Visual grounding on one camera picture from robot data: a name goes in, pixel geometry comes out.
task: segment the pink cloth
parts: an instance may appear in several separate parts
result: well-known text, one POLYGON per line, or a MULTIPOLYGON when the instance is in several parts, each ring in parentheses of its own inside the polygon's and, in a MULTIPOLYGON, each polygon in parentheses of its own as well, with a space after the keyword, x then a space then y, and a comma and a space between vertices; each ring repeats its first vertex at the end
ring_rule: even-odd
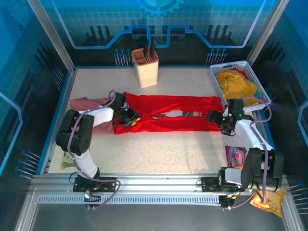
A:
MULTIPOLYGON (((71 100, 71 109, 75 111, 85 111, 91 108, 98 107, 102 103, 107 103, 108 98, 89 100, 87 97, 71 100)), ((112 121, 99 124, 93 128, 93 133, 99 134, 113 134, 112 121)))

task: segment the metal frame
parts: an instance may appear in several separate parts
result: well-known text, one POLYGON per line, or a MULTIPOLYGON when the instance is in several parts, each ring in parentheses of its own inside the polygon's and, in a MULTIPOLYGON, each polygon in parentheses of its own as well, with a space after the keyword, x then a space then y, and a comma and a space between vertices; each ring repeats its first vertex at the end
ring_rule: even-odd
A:
MULTIPOLYGON (((252 64, 257 58, 259 52, 264 46, 266 40, 271 34, 274 26, 276 25, 278 19, 280 18, 282 12, 284 11, 289 0, 281 0, 274 9, 273 15, 266 26, 263 34, 255 43, 253 49, 251 50, 248 61, 252 64)), ((64 115, 66 105, 69 99, 71 87, 73 86, 75 77, 75 66, 70 59, 58 33, 56 32, 53 24, 50 21, 45 9, 41 5, 39 0, 28 0, 31 8, 33 9, 35 15, 42 24, 44 30, 46 31, 48 37, 59 53, 62 61, 64 62, 68 71, 72 74, 73 80, 68 84, 69 87, 65 89, 64 100, 61 104, 61 109, 56 117, 55 127, 59 126, 60 118, 64 115)), ((254 113, 254 116, 260 116, 258 112, 254 113)), ((263 126, 259 127, 259 131, 264 135, 267 140, 266 133, 263 126)), ((42 168, 41 174, 34 176, 31 181, 26 199, 22 211, 20 213, 16 231, 26 231, 30 230, 32 222, 35 218, 35 213, 38 204, 53 203, 53 204, 84 204, 83 193, 72 192, 72 184, 68 182, 68 174, 44 174, 45 167, 47 165, 47 160, 52 157, 52 153, 55 147, 54 144, 54 134, 56 129, 53 130, 51 140, 47 149, 47 155, 44 162, 44 167, 42 168)), ((120 191, 117 193, 114 200, 111 203, 121 204, 125 201, 125 198, 179 198, 178 201, 173 203, 185 204, 186 200, 189 200, 196 205, 206 204, 204 203, 205 198, 215 198, 218 195, 226 195, 225 193, 205 193, 202 192, 201 186, 196 183, 201 177, 215 177, 216 174, 189 174, 189 175, 108 175, 104 176, 117 177, 121 182, 122 186, 120 191)), ((284 176, 282 180, 283 187, 288 189, 288 182, 284 176)), ((242 195, 249 195, 251 192, 245 192, 242 195)), ((102 200, 105 200, 110 193, 101 194, 102 200)), ((284 219, 288 230, 290 231, 301 231, 304 230, 303 224, 296 210, 294 200, 290 192, 287 192, 284 198, 284 203, 282 205, 284 219)))
POLYGON ((55 149, 55 140, 56 140, 56 133, 61 125, 61 121, 65 115, 66 112, 66 108, 67 108, 67 104, 69 101, 69 97, 73 88, 73 84, 75 81, 75 77, 76 77, 76 71, 74 72, 74 74, 69 75, 66 77, 65 83, 64 83, 64 87, 63 90, 61 92, 61 96, 57 105, 57 109, 55 112, 55 115, 52 119, 51 122, 51 128, 48 132, 48 136, 46 139, 46 143, 44 145, 43 151, 42 151, 42 156, 41 159, 39 161, 38 164, 38 169, 36 174, 44 174, 45 173, 45 169, 47 167, 48 164, 48 160, 52 158, 54 149, 55 149))
MULTIPOLYGON (((177 204, 177 205, 214 205, 220 192, 202 192, 196 183, 201 177, 215 177, 216 174, 177 174, 177 175, 107 175, 117 177, 122 186, 111 204, 177 204)), ((69 174, 45 174, 35 176, 31 181, 16 231, 28 231, 35 219, 38 204, 97 204, 85 202, 84 193, 73 192, 68 182, 69 174)), ((286 177, 282 185, 288 188, 286 177)), ((101 193, 102 201, 111 193, 101 193)), ((286 228, 289 231, 303 231, 304 227, 296 210, 294 200, 287 191, 282 205, 286 228)))
POLYGON ((252 64, 257 59, 257 56, 261 52, 263 46, 265 45, 266 41, 268 40, 269 36, 273 32, 274 27, 276 26, 278 20, 280 19, 285 7, 289 3, 289 0, 280 0, 280 2, 276 5, 273 9, 270 20, 268 24, 265 26, 263 33, 258 37, 257 42, 254 43, 248 57, 247 61, 252 66, 252 64))
POLYGON ((55 47, 56 51, 58 52, 60 58, 62 59, 64 65, 66 66, 67 70, 74 74, 75 66, 71 57, 67 53, 65 46, 63 45, 56 29, 54 28, 50 18, 48 17, 45 8, 42 6, 39 0, 27 0, 29 5, 31 6, 34 14, 38 18, 39 22, 41 23, 42 27, 44 28, 47 36, 51 40, 53 46, 55 47))

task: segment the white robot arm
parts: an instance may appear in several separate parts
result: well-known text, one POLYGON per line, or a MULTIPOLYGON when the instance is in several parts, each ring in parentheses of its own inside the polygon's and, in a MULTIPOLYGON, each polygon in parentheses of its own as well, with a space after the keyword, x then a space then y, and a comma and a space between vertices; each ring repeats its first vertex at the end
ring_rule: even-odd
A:
POLYGON ((205 118, 215 123, 222 134, 240 136, 248 150, 243 169, 222 168, 218 172, 219 182, 253 190, 262 190, 264 185, 267 191, 274 192, 281 187, 284 157, 264 140, 253 118, 244 114, 243 107, 242 99, 232 99, 224 113, 211 111, 205 118))
MULTIPOLYGON (((103 109, 98 109, 92 112, 89 112, 87 115, 94 117, 93 127, 105 123, 110 122, 113 120, 114 116, 114 110, 110 107, 106 107, 103 109)), ((73 153, 74 158, 79 165, 79 167, 82 169, 82 172, 78 171, 78 174, 86 177, 83 173, 85 173, 87 176, 90 176, 94 178, 94 176, 97 173, 97 166, 92 160, 92 157, 90 155, 90 149, 88 148, 85 153, 82 153, 81 155, 76 155, 73 153)))
POLYGON ((96 109, 89 110, 88 113, 68 110, 62 120, 56 136, 56 144, 72 156, 78 169, 77 180, 82 185, 81 192, 92 191, 102 182, 100 171, 90 155, 93 127, 113 120, 119 120, 120 124, 126 127, 133 126, 140 119, 140 116, 125 103, 125 99, 125 95, 116 92, 114 100, 108 104, 100 105, 96 109))

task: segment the knife block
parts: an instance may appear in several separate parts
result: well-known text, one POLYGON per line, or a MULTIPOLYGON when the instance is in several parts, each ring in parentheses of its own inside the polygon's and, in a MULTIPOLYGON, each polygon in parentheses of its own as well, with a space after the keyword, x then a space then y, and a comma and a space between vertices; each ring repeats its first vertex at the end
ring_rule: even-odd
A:
POLYGON ((143 55, 143 48, 133 50, 132 59, 138 73, 139 85, 146 88, 157 84, 158 76, 158 56, 154 52, 153 57, 150 56, 150 48, 146 57, 143 55))

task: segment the yellow fabric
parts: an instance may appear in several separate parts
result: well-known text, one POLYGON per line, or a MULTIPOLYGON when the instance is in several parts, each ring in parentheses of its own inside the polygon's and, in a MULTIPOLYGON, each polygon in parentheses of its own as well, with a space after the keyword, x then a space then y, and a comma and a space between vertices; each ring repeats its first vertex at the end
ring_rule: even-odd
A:
MULTIPOLYGON (((245 79, 245 76, 236 70, 220 71, 216 74, 216 79, 222 90, 223 97, 227 100, 240 99, 243 97, 254 97, 256 84, 245 79)), ((258 104, 257 100, 245 99, 244 106, 258 104)))

